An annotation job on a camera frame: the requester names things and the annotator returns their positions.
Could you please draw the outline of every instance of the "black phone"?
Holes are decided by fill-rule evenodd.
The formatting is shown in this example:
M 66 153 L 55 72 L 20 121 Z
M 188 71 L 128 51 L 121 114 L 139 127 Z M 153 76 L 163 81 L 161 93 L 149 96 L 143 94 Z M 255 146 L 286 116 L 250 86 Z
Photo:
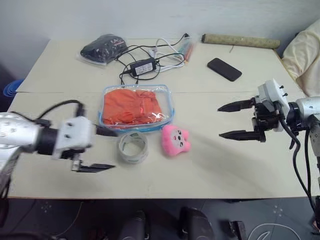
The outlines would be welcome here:
M 222 77 L 228 79 L 231 82 L 234 82 L 242 75 L 242 72 L 240 72 L 238 69 L 230 66 L 228 63 L 222 61 L 219 58 L 211 60 L 210 62 L 208 62 L 207 66 L 208 68 L 215 71 L 217 74 L 220 74 Z

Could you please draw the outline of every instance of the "white table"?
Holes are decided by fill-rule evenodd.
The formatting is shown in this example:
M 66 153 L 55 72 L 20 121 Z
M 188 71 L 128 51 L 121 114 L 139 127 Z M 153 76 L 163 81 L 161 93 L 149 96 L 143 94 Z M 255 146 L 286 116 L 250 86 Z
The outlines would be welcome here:
M 53 45 L 60 47 L 57 51 L 48 51 Z M 108 85 L 104 81 L 105 76 L 109 76 L 110 84 L 117 84 L 119 72 L 113 72 L 114 69 L 110 66 L 102 69 L 73 58 L 64 59 L 66 55 L 75 55 L 66 46 L 71 47 L 73 44 L 64 41 L 49 44 L 20 87 L 21 92 L 15 97 L 10 110 L 34 118 L 57 102 L 77 99 L 85 104 L 88 118 L 97 122 L 101 91 Z M 226 113 L 217 112 L 217 108 L 231 101 L 251 98 L 257 93 L 257 86 L 268 78 L 274 77 L 288 88 L 289 101 L 303 97 L 272 50 L 236 46 L 229 53 L 230 48 L 225 45 L 199 43 L 187 66 L 163 73 L 153 81 L 155 84 L 166 83 L 173 91 L 176 110 L 174 124 L 189 130 L 190 152 L 172 158 L 166 157 L 160 144 L 161 133 L 151 132 L 147 134 L 148 158 L 141 164 L 129 165 L 118 158 L 116 138 L 96 135 L 94 146 L 82 154 L 81 158 L 86 164 L 113 164 L 116 168 L 100 173 L 78 173 L 70 171 L 70 160 L 51 160 L 48 156 L 22 154 L 12 176 L 9 195 L 59 199 L 250 199 L 305 196 L 294 173 L 293 152 L 288 150 L 291 140 L 286 133 L 269 131 L 266 133 L 266 143 L 233 141 L 219 137 L 219 133 L 232 130 L 252 130 L 253 109 Z M 242 77 L 235 82 L 229 82 L 208 70 L 206 63 L 215 57 L 228 63 L 231 63 L 229 60 L 234 60 L 232 65 L 243 66 Z M 64 59 L 65 68 L 59 61 L 55 61 L 57 59 Z M 265 69 L 275 70 L 270 76 Z M 93 74 L 90 83 L 85 81 L 88 72 Z M 195 80 L 197 77 L 205 84 L 198 84 Z M 76 79 L 78 84 L 75 87 L 64 88 L 66 85 L 75 84 Z M 74 106 L 66 105 L 51 112 L 48 119 L 57 126 L 73 112 Z M 312 189 L 313 193 L 317 194 L 316 160 L 312 152 L 309 155 L 312 156 Z M 302 178 L 306 179 L 303 157 L 301 151 L 298 155 L 298 168 Z

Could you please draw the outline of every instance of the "pink stuffed animal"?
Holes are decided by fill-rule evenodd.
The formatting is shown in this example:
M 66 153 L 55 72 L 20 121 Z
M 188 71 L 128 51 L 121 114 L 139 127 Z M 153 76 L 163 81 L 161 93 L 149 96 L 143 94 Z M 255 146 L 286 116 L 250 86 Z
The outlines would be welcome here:
M 169 156 L 188 152 L 191 144 L 187 142 L 189 132 L 174 125 L 165 125 L 162 129 L 162 147 Z

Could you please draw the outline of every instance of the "rolled mat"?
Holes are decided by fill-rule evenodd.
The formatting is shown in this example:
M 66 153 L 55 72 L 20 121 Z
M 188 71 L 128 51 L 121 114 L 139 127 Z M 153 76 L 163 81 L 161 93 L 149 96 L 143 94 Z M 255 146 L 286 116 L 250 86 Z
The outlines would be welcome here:
M 270 38 L 232 36 L 206 33 L 202 35 L 201 42 L 205 44 L 226 44 L 264 49 L 276 49 L 280 46 L 280 40 Z

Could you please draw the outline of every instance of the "orange cloth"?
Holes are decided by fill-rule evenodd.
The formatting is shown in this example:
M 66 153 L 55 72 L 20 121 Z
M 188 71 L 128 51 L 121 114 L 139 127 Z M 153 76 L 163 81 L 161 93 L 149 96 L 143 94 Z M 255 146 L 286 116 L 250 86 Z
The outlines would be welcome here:
M 116 89 L 104 95 L 103 123 L 137 125 L 163 119 L 156 95 L 152 91 Z

